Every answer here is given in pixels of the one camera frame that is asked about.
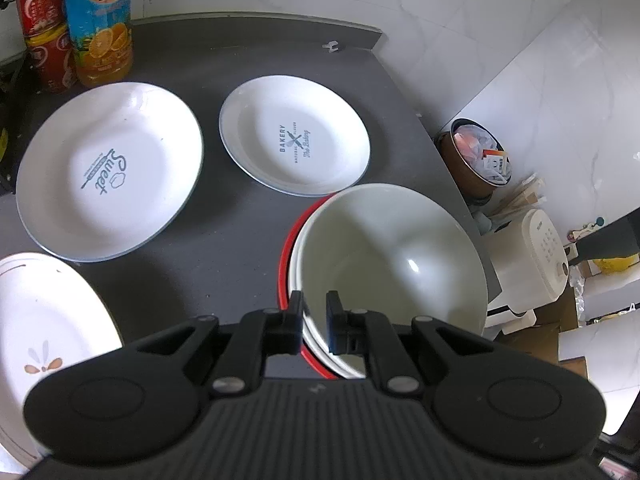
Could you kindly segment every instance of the screw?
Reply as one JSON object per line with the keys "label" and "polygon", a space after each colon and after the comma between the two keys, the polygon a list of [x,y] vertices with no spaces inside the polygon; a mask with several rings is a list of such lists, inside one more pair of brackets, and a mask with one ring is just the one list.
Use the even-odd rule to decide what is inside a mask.
{"label": "screw", "polygon": [[420,387],[420,383],[413,377],[398,375],[390,378],[386,383],[386,387],[396,394],[410,394]]}
{"label": "screw", "polygon": [[240,377],[220,377],[213,381],[213,389],[219,394],[236,394],[244,390],[244,381]]}

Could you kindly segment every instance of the white bowl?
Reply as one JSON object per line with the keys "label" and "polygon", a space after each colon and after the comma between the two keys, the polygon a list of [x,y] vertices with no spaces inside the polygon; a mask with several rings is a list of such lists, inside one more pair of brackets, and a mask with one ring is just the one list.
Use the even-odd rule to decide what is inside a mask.
{"label": "white bowl", "polygon": [[[305,341],[321,353],[329,290],[346,310],[377,310],[396,324],[427,315],[477,334],[484,328],[487,290],[476,248],[449,213],[404,187],[363,184],[336,194],[304,225],[289,269],[290,289],[303,291],[310,311]],[[352,356],[317,356],[343,377],[364,374]]]}
{"label": "white bowl", "polygon": [[38,253],[0,260],[0,444],[21,464],[40,455],[22,420],[37,382],[122,346],[89,284],[60,260]]}
{"label": "white bowl", "polygon": [[369,136],[353,108],[300,77],[271,75],[241,84],[220,110],[220,137],[248,175],[292,195],[344,189],[369,163]]}
{"label": "white bowl", "polygon": [[18,171],[20,218],[55,256],[115,258],[178,214],[202,153],[198,121],[171,92],[128,82],[89,90],[33,137]]}

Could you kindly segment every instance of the bottle label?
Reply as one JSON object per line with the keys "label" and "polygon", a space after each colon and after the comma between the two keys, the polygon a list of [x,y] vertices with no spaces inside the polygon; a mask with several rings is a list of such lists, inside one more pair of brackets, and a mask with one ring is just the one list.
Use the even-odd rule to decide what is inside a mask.
{"label": "bottle label", "polygon": [[33,67],[47,89],[58,94],[71,88],[76,82],[76,71],[66,25],[60,25],[48,34],[35,36],[31,43],[38,43],[29,45],[28,42],[27,49],[31,53]]}
{"label": "bottle label", "polygon": [[99,75],[132,56],[131,0],[65,0],[76,67]]}

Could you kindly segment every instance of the yellow object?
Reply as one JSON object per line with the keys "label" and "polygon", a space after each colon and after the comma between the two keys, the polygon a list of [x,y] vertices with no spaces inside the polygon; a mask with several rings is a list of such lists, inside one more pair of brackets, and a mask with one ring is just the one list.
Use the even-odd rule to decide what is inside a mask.
{"label": "yellow object", "polygon": [[104,56],[111,48],[111,43],[113,43],[113,31],[110,28],[104,28],[89,43],[89,55],[95,59]]}
{"label": "yellow object", "polygon": [[129,29],[124,23],[116,23],[111,27],[113,32],[113,43],[111,43],[111,50],[121,50],[127,46],[127,40],[129,39]]}
{"label": "yellow object", "polygon": [[601,258],[593,261],[603,274],[622,272],[623,270],[627,270],[636,262],[638,262],[638,254],[633,254],[628,258]]}
{"label": "yellow object", "polygon": [[6,130],[3,128],[2,133],[0,134],[0,160],[4,157],[6,153],[6,146],[9,143],[9,135]]}
{"label": "yellow object", "polygon": [[42,34],[31,36],[30,38],[24,38],[24,43],[26,46],[41,46],[45,43],[49,43],[51,40],[55,40],[59,36],[62,36],[65,32],[66,23],[60,23],[57,27],[50,28]]}
{"label": "yellow object", "polygon": [[88,87],[119,81],[133,62],[130,0],[65,0],[78,79]]}

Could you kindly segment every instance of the bowl rim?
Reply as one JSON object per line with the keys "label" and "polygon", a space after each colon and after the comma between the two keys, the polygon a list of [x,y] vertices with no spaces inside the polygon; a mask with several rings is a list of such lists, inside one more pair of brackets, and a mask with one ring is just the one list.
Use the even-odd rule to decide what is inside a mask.
{"label": "bowl rim", "polygon": [[[289,266],[291,264],[290,257],[292,255],[292,250],[293,250],[293,247],[295,245],[295,242],[298,240],[298,235],[300,234],[300,231],[308,223],[308,220],[310,219],[310,217],[312,215],[314,215],[315,213],[319,212],[320,210],[324,210],[326,208],[329,208],[330,205],[333,202],[337,202],[338,200],[342,199],[345,195],[348,195],[348,194],[350,194],[352,192],[356,192],[359,189],[399,189],[399,190],[403,190],[404,192],[409,192],[411,194],[416,194],[416,195],[422,197],[423,199],[426,199],[426,200],[432,202],[435,206],[437,206],[438,208],[442,209],[443,212],[448,214],[450,216],[450,219],[453,222],[455,222],[458,225],[458,227],[460,228],[460,230],[465,234],[465,236],[467,237],[469,243],[472,245],[472,247],[474,248],[474,251],[476,252],[476,255],[478,257],[478,263],[479,263],[479,265],[480,265],[480,267],[482,269],[482,277],[483,277],[483,281],[484,281],[484,294],[485,294],[485,298],[486,298],[486,303],[488,304],[488,293],[487,293],[487,288],[486,288],[486,277],[484,275],[484,267],[482,266],[482,261],[480,260],[480,256],[478,254],[478,250],[476,249],[475,245],[471,241],[471,238],[468,236],[468,234],[462,228],[462,226],[460,226],[460,223],[458,222],[458,220],[456,220],[456,218],[454,218],[453,215],[451,215],[451,213],[449,213],[449,211],[444,209],[435,200],[433,200],[432,198],[424,195],[423,193],[420,193],[420,192],[418,192],[418,191],[416,191],[414,189],[411,189],[411,188],[405,187],[405,186],[398,186],[396,184],[388,184],[388,183],[384,183],[384,182],[374,182],[374,183],[368,183],[368,184],[358,184],[357,186],[349,187],[349,188],[347,188],[345,190],[342,190],[341,192],[337,192],[337,193],[335,193],[335,194],[333,194],[333,195],[331,195],[329,197],[324,197],[320,201],[318,201],[315,204],[313,204],[307,211],[305,211],[303,213],[303,215],[300,217],[300,219],[298,219],[298,222],[296,222],[296,224],[294,225],[294,228],[292,229],[292,232],[289,234],[289,237],[291,237],[291,240],[289,239],[289,237],[287,237],[287,242],[290,242],[290,247],[287,247],[287,242],[286,242],[286,246],[283,248],[283,251],[282,251],[282,254],[281,254],[280,268],[278,269],[278,296],[279,296],[279,300],[280,300],[280,308],[284,309],[284,308],[287,307],[288,283],[289,283],[288,275],[289,275]],[[306,238],[308,236],[309,232],[310,231],[307,230],[302,236]],[[285,253],[287,253],[287,259],[286,259],[286,261],[283,261]],[[297,262],[295,263],[296,267],[299,267],[301,265],[301,262],[302,262],[302,259],[299,258],[297,260]],[[311,354],[313,356],[313,359],[314,359],[315,363],[310,362],[305,354],[303,354],[303,356],[305,357],[307,362],[309,362],[309,364],[316,371],[320,372],[319,369],[316,368],[316,365],[317,365],[322,370],[329,370],[330,373],[335,375],[335,376],[338,376],[338,377],[341,377],[341,378],[344,377],[343,375],[340,375],[340,372],[338,370],[328,369],[327,366],[325,366],[324,364],[320,363],[319,359],[316,359],[316,356],[310,350],[309,346],[305,345],[305,349],[308,351],[309,354]]]}

